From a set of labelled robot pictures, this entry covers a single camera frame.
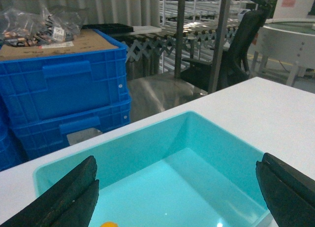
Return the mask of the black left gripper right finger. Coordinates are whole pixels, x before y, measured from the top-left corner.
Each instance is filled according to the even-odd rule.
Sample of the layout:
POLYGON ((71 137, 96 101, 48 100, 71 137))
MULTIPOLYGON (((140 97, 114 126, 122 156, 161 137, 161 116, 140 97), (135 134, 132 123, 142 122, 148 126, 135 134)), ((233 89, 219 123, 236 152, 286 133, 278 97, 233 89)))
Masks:
POLYGON ((315 225, 315 181, 270 153, 256 162, 263 199, 280 227, 315 225))

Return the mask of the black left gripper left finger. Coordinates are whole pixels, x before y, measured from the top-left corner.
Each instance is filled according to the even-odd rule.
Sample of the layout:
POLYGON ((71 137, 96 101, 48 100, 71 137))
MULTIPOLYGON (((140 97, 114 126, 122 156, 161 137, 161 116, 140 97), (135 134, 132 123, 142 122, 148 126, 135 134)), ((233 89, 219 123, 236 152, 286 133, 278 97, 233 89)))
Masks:
POLYGON ((2 227, 87 227, 99 197, 97 164, 89 156, 2 227))

